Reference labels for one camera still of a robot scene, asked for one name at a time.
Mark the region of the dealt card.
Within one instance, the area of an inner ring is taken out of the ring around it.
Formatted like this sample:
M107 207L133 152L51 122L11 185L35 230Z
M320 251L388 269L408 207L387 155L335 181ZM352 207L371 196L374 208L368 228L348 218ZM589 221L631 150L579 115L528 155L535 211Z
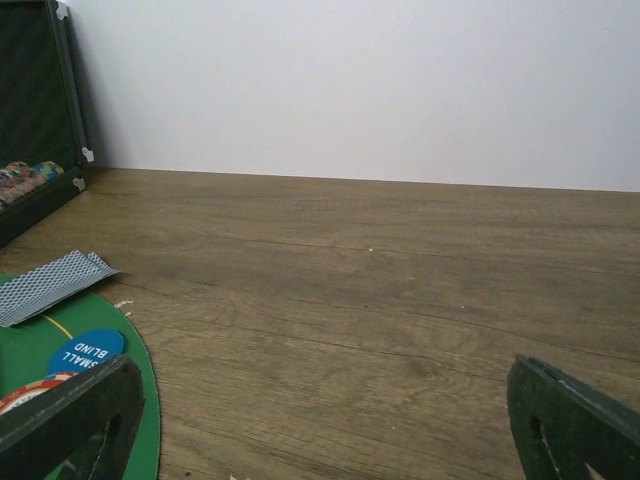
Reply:
M1 326L26 321L118 273L94 252L71 251L1 285Z

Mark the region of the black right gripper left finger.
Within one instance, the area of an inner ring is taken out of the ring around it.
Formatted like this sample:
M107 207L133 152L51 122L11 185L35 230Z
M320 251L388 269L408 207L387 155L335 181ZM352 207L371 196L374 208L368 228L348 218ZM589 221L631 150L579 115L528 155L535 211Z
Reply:
M142 374L115 356L1 415L1 477L121 479L145 405Z

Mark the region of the blue round button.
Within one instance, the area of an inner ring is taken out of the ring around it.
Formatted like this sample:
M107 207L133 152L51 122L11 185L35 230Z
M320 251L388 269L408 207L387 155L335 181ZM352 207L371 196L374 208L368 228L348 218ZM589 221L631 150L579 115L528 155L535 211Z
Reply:
M124 350L125 339L117 330L91 330L59 347L48 362L47 374L82 373L122 354Z

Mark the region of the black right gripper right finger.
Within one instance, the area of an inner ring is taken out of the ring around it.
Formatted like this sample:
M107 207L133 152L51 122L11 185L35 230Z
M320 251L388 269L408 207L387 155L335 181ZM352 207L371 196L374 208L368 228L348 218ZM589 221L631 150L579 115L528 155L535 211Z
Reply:
M510 368L506 397L528 479L639 477L638 411L524 355Z

